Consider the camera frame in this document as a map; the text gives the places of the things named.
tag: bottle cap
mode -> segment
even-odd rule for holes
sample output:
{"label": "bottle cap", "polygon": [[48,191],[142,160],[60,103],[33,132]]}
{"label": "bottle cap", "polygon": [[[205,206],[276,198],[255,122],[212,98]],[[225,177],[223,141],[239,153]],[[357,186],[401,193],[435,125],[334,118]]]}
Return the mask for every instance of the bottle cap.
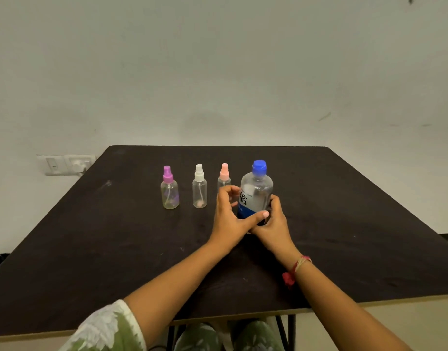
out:
{"label": "bottle cap", "polygon": [[255,160],[253,162],[253,174],[255,176],[264,176],[266,175],[266,161],[264,160]]}
{"label": "bottle cap", "polygon": [[201,165],[201,164],[196,165],[195,181],[196,182],[203,182],[204,181],[203,165]]}
{"label": "bottle cap", "polygon": [[222,164],[221,175],[219,178],[223,181],[227,181],[229,179],[229,166],[227,164]]}
{"label": "bottle cap", "polygon": [[165,183],[173,182],[172,171],[170,170],[170,166],[164,166],[164,175],[162,176]]}

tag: spray bottle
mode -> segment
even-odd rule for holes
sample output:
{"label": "spray bottle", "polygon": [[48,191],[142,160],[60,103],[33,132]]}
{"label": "spray bottle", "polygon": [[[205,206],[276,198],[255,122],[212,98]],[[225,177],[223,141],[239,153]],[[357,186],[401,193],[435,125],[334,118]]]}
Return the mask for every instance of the spray bottle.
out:
{"label": "spray bottle", "polygon": [[174,209],[179,205],[179,184],[174,181],[170,166],[164,166],[161,193],[164,208]]}
{"label": "spray bottle", "polygon": [[193,206],[196,208],[206,207],[208,183],[204,179],[203,165],[196,165],[195,179],[193,180]]}
{"label": "spray bottle", "polygon": [[217,190],[227,185],[230,185],[229,166],[222,164],[221,175],[217,178]]}
{"label": "spray bottle", "polygon": [[238,200],[237,218],[245,219],[250,215],[266,210],[271,200],[273,180],[266,175],[266,162],[256,160],[253,170],[242,178],[240,198]]}

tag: spray bottle with pink top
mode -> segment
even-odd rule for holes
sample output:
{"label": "spray bottle with pink top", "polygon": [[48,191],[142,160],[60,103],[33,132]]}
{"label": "spray bottle with pink top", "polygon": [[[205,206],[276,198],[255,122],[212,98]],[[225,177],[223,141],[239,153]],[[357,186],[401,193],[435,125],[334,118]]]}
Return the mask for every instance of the spray bottle with pink top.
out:
{"label": "spray bottle with pink top", "polygon": [[164,208],[174,209],[179,205],[179,184],[174,181],[170,166],[164,166],[161,183],[162,204]]}
{"label": "spray bottle with pink top", "polygon": [[229,166],[222,164],[221,175],[217,178],[217,190],[227,185],[230,185]]}

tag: person's right arm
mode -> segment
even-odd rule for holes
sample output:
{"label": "person's right arm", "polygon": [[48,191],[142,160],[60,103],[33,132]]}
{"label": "person's right arm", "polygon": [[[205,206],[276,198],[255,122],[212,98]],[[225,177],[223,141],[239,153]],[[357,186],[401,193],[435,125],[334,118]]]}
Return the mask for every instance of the person's right arm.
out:
{"label": "person's right arm", "polygon": [[[251,232],[290,271],[302,254],[292,242],[279,198],[275,195],[271,198],[270,220]],[[411,350],[309,261],[298,268],[295,279],[314,313],[341,351]]]}

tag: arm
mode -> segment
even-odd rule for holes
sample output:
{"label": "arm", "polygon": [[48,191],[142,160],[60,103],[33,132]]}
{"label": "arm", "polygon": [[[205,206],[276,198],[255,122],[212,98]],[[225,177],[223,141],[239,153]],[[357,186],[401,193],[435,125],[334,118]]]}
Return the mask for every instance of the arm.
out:
{"label": "arm", "polygon": [[[302,254],[292,242],[277,196],[272,196],[271,208],[268,224],[256,226],[252,233],[290,271]],[[314,313],[341,351],[411,350],[309,261],[299,267],[295,279]]]}
{"label": "arm", "polygon": [[204,246],[125,298],[146,345],[151,345],[207,273],[238,244],[246,232],[269,216],[269,212],[261,211],[246,219],[237,219],[229,198],[238,195],[239,191],[236,186],[219,189],[213,231]]}

